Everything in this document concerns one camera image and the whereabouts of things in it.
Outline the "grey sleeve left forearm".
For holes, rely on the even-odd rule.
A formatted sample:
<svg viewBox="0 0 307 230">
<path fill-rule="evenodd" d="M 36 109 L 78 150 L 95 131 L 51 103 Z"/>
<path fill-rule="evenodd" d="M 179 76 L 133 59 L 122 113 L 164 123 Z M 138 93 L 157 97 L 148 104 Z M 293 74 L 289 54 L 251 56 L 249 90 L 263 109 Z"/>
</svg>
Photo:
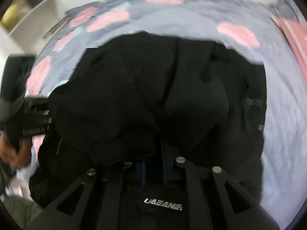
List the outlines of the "grey sleeve left forearm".
<svg viewBox="0 0 307 230">
<path fill-rule="evenodd" d="M 11 169 L 10 165 L 1 162 L 1 201 L 17 225 L 26 229 L 43 210 L 32 200 L 18 195 L 7 195 L 5 188 L 15 175 L 16 171 Z"/>
</svg>

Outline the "person's left hand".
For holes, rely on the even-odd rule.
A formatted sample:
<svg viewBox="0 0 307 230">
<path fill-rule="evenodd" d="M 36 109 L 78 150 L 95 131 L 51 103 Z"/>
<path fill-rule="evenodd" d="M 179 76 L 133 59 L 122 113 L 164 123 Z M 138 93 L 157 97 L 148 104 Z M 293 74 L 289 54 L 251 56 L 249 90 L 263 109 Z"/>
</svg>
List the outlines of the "person's left hand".
<svg viewBox="0 0 307 230">
<path fill-rule="evenodd" d="M 32 159 L 32 138 L 21 139 L 19 143 L 17 151 L 1 131 L 1 161 L 17 169 L 25 168 Z"/>
</svg>

